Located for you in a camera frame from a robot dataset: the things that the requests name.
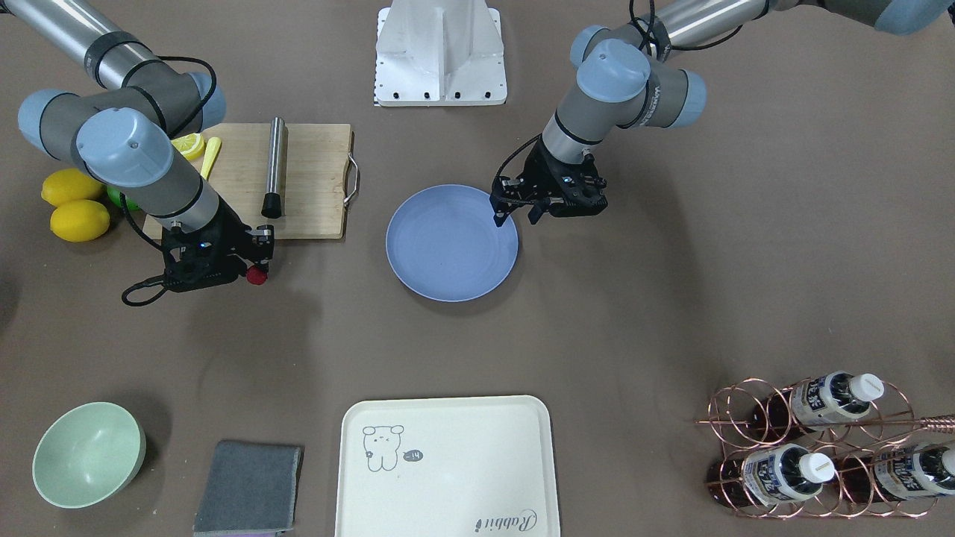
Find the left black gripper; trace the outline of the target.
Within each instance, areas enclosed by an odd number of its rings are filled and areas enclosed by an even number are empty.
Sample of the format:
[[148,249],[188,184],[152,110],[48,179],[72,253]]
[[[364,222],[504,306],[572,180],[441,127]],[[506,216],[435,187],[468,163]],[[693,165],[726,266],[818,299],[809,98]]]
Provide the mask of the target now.
[[498,174],[492,180],[492,218],[497,227],[502,227],[512,211],[522,205],[531,207],[527,215],[531,225],[538,224],[547,213],[556,218],[595,216],[607,207],[607,181],[600,177],[590,154],[584,156],[582,163],[560,162],[539,137],[533,137],[502,166],[532,142],[534,147],[519,176],[510,179]]

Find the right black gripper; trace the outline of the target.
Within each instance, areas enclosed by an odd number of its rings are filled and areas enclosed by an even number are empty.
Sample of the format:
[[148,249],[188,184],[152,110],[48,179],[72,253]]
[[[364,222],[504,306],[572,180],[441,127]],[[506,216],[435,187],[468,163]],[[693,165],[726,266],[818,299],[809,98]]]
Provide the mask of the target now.
[[197,231],[165,229],[161,248],[164,289],[187,292],[210,288],[229,284],[239,276],[267,275],[275,249],[275,227],[264,224],[252,229],[221,200],[212,220]]

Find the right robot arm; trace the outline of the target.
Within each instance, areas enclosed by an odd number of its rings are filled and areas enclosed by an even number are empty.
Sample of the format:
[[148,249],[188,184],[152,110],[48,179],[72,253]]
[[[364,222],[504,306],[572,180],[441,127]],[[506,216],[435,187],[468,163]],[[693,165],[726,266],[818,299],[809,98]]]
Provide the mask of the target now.
[[19,129],[33,146],[132,198],[163,227],[164,271],[131,286],[164,292],[267,279],[275,231],[249,227],[176,148],[225,116],[215,72],[176,72],[133,34],[85,1],[4,1],[85,68],[102,88],[79,96],[58,89],[29,95]]

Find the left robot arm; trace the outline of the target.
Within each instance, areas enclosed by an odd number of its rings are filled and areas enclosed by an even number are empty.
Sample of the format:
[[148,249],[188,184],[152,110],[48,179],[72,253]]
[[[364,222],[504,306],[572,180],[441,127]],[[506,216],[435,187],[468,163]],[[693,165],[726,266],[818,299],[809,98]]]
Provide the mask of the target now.
[[571,45],[575,82],[529,140],[521,174],[495,175],[489,197],[501,227],[520,207],[536,223],[594,216],[607,207],[606,180],[593,149],[614,128],[692,125],[707,101],[699,75],[668,65],[685,51],[702,51],[733,37],[750,21],[792,9],[795,1],[677,1],[632,17],[624,26],[584,28]]

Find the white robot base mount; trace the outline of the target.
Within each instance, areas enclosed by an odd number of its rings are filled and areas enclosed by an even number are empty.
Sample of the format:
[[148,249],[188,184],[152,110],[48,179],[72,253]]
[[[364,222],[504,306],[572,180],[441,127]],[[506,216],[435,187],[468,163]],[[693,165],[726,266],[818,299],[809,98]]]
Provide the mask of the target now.
[[377,106],[506,102],[501,14],[484,1],[395,1],[378,11],[376,54]]

